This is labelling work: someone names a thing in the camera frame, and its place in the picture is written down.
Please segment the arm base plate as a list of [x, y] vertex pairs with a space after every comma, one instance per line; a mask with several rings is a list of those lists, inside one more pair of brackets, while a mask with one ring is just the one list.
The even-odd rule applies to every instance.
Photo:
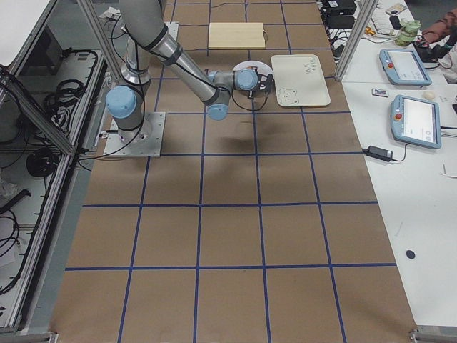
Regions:
[[179, 33], [179, 22], [166, 21], [165, 25], [167, 25], [167, 27], [168, 27], [170, 36], [173, 38], [174, 41], [177, 41], [177, 37], [178, 37], [178, 33]]
[[107, 155], [108, 158], [160, 157], [166, 113], [146, 112], [145, 121], [146, 127], [132, 143], [128, 144], [136, 132], [125, 137], [126, 132], [120, 131], [119, 135], [117, 124], [112, 119], [110, 130], [116, 133], [108, 134], [103, 155]]

